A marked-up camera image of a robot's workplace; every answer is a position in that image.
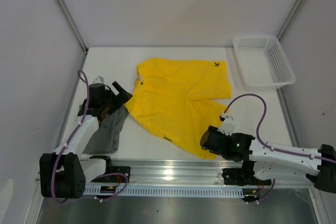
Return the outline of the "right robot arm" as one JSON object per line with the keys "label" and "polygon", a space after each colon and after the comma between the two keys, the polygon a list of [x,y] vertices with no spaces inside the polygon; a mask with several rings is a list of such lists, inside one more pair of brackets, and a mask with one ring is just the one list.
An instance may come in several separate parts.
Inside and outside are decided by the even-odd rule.
{"label": "right robot arm", "polygon": [[225,185],[269,186],[274,180],[307,183],[327,193],[335,193],[335,149],[297,148],[261,144],[252,135],[226,135],[210,126],[200,140],[202,149],[223,159],[241,163],[240,168],[224,168]]}

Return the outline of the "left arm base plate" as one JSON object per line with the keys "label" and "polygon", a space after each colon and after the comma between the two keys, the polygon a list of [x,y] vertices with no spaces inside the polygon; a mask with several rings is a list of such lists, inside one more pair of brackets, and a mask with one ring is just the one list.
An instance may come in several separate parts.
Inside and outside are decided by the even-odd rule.
{"label": "left arm base plate", "polygon": [[[112,168],[107,168],[105,174],[110,174],[110,173],[120,173],[124,174],[130,178],[131,175],[131,167],[130,166],[113,166]],[[121,175],[111,175],[103,178],[104,182],[109,182],[109,183],[124,183],[125,178]]]}

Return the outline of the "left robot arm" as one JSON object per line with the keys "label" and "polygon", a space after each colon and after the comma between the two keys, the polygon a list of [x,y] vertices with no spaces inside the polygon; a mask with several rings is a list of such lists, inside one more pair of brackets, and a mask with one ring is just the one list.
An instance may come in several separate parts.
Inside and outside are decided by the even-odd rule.
{"label": "left robot arm", "polygon": [[100,201],[122,192],[130,180],[129,166],[114,166],[110,154],[119,148],[120,133],[128,117],[125,108],[132,95],[116,81],[112,86],[95,80],[87,86],[88,98],[77,114],[69,138],[39,160],[40,189],[45,198],[79,199],[89,183],[102,183]]}

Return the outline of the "yellow shorts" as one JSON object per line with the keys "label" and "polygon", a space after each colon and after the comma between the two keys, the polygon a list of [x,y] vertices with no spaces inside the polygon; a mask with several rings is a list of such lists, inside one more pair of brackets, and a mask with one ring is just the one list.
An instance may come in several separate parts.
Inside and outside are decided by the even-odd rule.
{"label": "yellow shorts", "polygon": [[218,100],[232,97],[227,63],[151,58],[138,64],[137,75],[133,97],[125,104],[135,121],[200,159],[215,160],[199,142],[209,126],[221,124],[226,106]]}

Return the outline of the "grey shorts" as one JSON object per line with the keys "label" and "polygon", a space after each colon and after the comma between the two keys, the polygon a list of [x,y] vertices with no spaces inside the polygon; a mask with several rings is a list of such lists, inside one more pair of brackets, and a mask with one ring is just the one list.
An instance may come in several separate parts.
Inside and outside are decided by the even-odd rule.
{"label": "grey shorts", "polygon": [[83,105],[79,110],[77,122],[82,126],[72,141],[77,153],[108,154],[118,150],[120,133],[129,113],[125,106],[111,115],[101,115],[101,109],[102,106],[90,106],[84,113]]}

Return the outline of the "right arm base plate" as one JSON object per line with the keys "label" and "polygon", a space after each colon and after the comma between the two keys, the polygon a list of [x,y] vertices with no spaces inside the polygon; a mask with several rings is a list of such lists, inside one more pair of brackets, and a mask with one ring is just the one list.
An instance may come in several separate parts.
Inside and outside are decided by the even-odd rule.
{"label": "right arm base plate", "polygon": [[271,179],[261,180],[254,175],[243,175],[241,168],[224,168],[222,169],[222,178],[225,185],[233,186],[257,186],[265,185],[270,186],[272,184]]}

